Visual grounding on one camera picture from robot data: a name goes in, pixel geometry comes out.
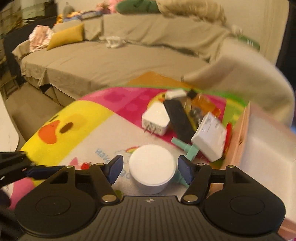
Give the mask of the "white round puck device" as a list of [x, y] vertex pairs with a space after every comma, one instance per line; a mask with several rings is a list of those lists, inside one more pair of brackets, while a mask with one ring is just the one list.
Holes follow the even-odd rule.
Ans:
[[159, 145], [143, 145], [129, 158], [129, 172], [141, 194], [161, 193], [175, 175], [173, 155]]

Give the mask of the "black remote control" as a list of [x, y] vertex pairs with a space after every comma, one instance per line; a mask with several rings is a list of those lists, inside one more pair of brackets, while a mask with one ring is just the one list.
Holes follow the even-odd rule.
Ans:
[[177, 99], [167, 99], [163, 104], [177, 138], [183, 142], [190, 143], [195, 131], [181, 102]]

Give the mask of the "teal plastic piece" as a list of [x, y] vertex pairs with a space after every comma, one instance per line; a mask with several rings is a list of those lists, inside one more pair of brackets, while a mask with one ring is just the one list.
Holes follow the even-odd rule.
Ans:
[[[177, 146], [178, 148], [182, 149], [185, 153], [186, 158], [191, 162], [195, 159], [195, 157], [197, 156], [197, 153], [199, 152], [199, 149], [196, 145], [187, 144], [175, 137], [171, 139], [171, 143]], [[176, 173], [172, 181], [174, 183], [182, 184], [185, 187], [189, 187], [189, 185], [185, 182], [184, 178], [182, 177], [178, 169], [176, 170]]]

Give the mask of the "colourful cartoon play mat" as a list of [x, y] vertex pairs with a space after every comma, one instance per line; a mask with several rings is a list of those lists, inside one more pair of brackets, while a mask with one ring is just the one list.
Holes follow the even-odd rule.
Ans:
[[124, 158], [123, 170], [113, 185], [118, 195], [141, 195], [129, 170], [132, 153], [143, 145], [159, 145], [175, 159], [183, 151], [171, 143], [172, 129], [163, 136], [142, 129], [142, 114], [154, 102], [163, 102], [166, 90], [112, 87], [76, 100], [55, 114], [21, 148], [38, 165], [72, 165], [84, 169]]

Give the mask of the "orange transparent item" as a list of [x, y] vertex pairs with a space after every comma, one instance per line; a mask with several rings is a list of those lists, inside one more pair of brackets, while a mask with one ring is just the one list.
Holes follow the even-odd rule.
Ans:
[[221, 114], [221, 109], [218, 108], [207, 96], [191, 89], [187, 92], [185, 112], [194, 121], [201, 122], [207, 113], [211, 113], [213, 116], [218, 118]]

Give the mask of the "white plug charger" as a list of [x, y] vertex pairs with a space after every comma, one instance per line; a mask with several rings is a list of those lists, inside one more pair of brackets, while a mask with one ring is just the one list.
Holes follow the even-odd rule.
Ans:
[[142, 128], [151, 134], [163, 136], [169, 127], [170, 117], [162, 102], [155, 101], [142, 114]]

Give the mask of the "small white adapter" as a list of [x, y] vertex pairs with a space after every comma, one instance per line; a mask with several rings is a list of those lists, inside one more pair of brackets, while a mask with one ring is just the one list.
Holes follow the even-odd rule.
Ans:
[[187, 96], [187, 93], [183, 89], [171, 89], [167, 90], [165, 93], [165, 99], [175, 99], [175, 98], [184, 98]]

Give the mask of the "beige covered sofa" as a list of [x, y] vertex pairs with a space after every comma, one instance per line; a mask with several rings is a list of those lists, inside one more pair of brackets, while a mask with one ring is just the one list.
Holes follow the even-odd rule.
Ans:
[[[254, 102], [290, 126], [295, 111], [291, 84], [276, 67], [288, 1], [222, 1], [232, 28], [259, 42], [260, 51], [219, 24], [184, 16], [112, 14], [84, 21], [82, 42], [31, 53], [28, 41], [12, 52], [21, 75], [37, 88], [78, 99], [95, 90], [125, 85], [153, 71], [198, 89], [230, 93]], [[107, 48], [99, 37], [126, 44]]]

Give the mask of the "pink patterned cloth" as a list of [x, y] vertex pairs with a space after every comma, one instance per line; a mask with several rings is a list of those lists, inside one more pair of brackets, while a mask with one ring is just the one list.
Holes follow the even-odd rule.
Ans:
[[47, 48], [54, 33], [49, 26], [37, 25], [29, 34], [30, 52], [33, 53]]

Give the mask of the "white cloth on sofa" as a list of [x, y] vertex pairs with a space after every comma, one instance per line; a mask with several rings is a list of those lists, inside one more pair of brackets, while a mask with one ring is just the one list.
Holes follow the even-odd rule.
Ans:
[[118, 36], [99, 37], [100, 42], [105, 42], [107, 48], [115, 49], [123, 47], [126, 42], [123, 38]]

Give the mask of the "green digital clock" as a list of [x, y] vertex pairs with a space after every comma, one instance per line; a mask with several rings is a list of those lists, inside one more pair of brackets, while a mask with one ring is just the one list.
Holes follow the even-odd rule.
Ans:
[[258, 52], [260, 51], [260, 44], [259, 42], [245, 36], [245, 35], [241, 35], [238, 37], [238, 40], [240, 40], [241, 42], [244, 42], [245, 44], [247, 44], [248, 46], [254, 48], [255, 50], [257, 50]]

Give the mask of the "yellow cushion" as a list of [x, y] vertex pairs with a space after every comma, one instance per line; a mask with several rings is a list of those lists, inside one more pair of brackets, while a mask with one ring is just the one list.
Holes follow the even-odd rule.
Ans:
[[62, 30], [60, 32], [55, 33], [49, 44], [46, 48], [47, 51], [67, 45], [67, 44], [73, 44], [83, 41], [84, 36], [84, 25], [76, 25], [74, 27], [70, 27], [68, 29]]

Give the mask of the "beige rolled blanket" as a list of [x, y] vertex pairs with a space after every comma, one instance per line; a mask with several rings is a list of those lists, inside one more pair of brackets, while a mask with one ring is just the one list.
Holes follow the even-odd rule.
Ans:
[[159, 11], [164, 16], [187, 16], [194, 20], [227, 22], [224, 8], [215, 1], [184, 0], [156, 1]]

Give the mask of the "green plush pillow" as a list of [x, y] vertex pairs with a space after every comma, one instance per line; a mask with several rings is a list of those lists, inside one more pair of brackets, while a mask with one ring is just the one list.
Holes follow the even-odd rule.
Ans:
[[119, 2], [115, 9], [122, 15], [133, 14], [160, 14], [156, 1], [126, 0]]

